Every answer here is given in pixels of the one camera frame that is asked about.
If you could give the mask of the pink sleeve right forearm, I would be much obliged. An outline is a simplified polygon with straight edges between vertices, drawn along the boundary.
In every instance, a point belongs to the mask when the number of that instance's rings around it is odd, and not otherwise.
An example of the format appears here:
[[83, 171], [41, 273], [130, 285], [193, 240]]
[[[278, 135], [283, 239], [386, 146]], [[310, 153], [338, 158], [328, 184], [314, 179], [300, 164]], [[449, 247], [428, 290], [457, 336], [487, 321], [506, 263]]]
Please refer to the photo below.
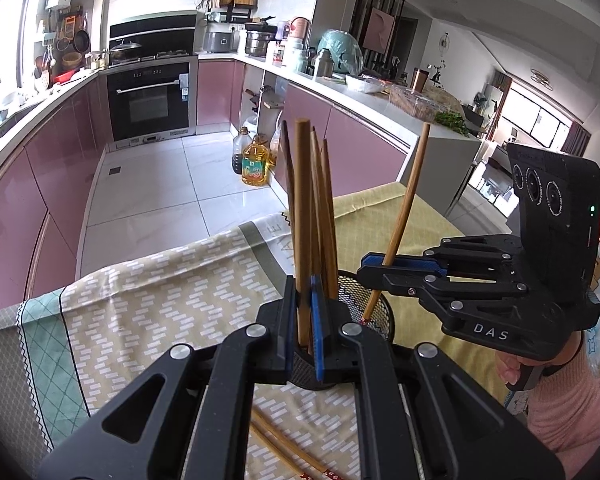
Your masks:
[[600, 472], [600, 378], [574, 333], [529, 394], [528, 428], [562, 463], [568, 479]]

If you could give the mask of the person right hand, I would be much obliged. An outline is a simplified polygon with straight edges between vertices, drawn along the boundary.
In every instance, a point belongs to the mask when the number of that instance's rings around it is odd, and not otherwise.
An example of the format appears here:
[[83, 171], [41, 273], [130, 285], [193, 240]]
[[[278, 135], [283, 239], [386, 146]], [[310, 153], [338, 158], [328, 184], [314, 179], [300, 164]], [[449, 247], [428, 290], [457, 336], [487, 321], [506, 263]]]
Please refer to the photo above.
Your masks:
[[533, 362], [521, 356], [513, 356], [501, 351], [495, 352], [496, 372], [506, 385], [516, 385], [524, 366], [533, 366]]

